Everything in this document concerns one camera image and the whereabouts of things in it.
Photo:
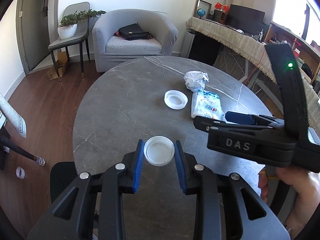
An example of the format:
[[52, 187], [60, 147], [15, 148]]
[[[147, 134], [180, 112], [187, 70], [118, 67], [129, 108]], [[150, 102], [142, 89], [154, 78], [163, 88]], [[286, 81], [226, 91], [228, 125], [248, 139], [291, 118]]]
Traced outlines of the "person's right hand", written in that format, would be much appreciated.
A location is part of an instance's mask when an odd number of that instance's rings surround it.
[[297, 192], [295, 205], [285, 220], [291, 239], [295, 239], [319, 205], [319, 174], [294, 166], [277, 167], [276, 174]]

